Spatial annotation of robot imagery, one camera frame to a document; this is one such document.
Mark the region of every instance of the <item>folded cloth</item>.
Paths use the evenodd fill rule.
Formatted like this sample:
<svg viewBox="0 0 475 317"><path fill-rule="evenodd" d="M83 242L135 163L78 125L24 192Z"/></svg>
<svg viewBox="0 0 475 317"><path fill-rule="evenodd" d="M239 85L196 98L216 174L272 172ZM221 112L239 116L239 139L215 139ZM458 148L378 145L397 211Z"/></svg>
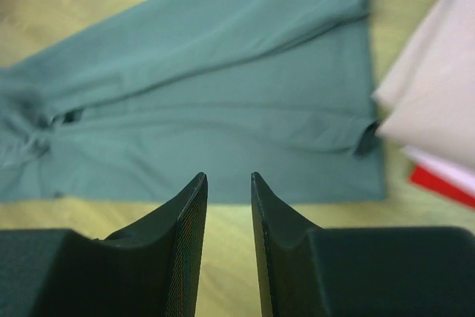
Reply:
<svg viewBox="0 0 475 317"><path fill-rule="evenodd" d="M403 152L422 168L433 172L462 191L475 196L475 171L440 159L412 146L406 146L403 148Z"/></svg>
<svg viewBox="0 0 475 317"><path fill-rule="evenodd" d="M0 200L380 200L368 0L148 0L0 69Z"/></svg>
<svg viewBox="0 0 475 317"><path fill-rule="evenodd" d="M415 167L409 181L475 209L475 196L458 189L421 166Z"/></svg>
<svg viewBox="0 0 475 317"><path fill-rule="evenodd" d="M374 97L383 137L475 170L475 0L440 0Z"/></svg>

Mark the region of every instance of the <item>red cloth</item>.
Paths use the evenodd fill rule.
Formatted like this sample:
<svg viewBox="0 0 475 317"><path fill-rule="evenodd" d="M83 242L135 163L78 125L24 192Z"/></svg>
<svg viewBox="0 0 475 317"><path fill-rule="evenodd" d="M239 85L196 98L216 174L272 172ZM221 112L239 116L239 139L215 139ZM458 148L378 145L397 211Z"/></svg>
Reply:
<svg viewBox="0 0 475 317"><path fill-rule="evenodd" d="M474 196L458 189L421 166L415 167L413 173L409 177L409 181L475 209Z"/></svg>

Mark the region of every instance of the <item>light wood tabletop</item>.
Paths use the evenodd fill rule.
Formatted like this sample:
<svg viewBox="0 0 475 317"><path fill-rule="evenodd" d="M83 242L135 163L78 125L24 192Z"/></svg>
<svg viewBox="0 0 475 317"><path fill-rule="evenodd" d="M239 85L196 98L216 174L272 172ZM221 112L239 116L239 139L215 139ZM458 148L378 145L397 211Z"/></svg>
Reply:
<svg viewBox="0 0 475 317"><path fill-rule="evenodd" d="M0 0L0 65L13 64L140 1L143 0ZM377 80L434 2L372 0L371 35ZM410 163L397 146L387 143L385 150L389 186L386 201L303 205L296 206L297 210L322 227L456 225L475 232L474 211L409 185ZM169 198L158 197L157 202ZM4 204L0 205L0 229L66 226L90 237L104 238L157 205L90 202L74 197ZM251 209L211 205L197 316L259 315Z"/></svg>

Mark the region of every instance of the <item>pink cloth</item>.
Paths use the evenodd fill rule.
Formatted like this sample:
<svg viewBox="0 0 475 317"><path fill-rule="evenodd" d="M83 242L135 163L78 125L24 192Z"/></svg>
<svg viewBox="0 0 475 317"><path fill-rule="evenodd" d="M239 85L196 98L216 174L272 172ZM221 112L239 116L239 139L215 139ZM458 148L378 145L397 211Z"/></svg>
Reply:
<svg viewBox="0 0 475 317"><path fill-rule="evenodd" d="M475 171L475 0L439 0L375 98L380 135Z"/></svg>
<svg viewBox="0 0 475 317"><path fill-rule="evenodd" d="M403 152L421 167L440 176L462 191L475 196L475 171L466 169L447 160L440 159L412 146L403 148Z"/></svg>

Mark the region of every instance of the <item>wood grain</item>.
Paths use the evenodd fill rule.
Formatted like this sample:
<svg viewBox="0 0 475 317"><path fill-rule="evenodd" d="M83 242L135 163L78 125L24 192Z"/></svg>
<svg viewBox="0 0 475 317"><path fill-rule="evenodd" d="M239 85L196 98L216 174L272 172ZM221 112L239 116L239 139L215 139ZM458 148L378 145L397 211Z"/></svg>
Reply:
<svg viewBox="0 0 475 317"><path fill-rule="evenodd" d="M0 65L10 65L143 0L0 0ZM372 0L375 73L381 79L435 0ZM409 162L387 144L389 198L383 203L297 206L323 227L457 225L475 232L473 211L406 183ZM104 238L154 204L68 197L0 205L0 229L71 227ZM210 206L197 316L259 316L249 206Z"/></svg>

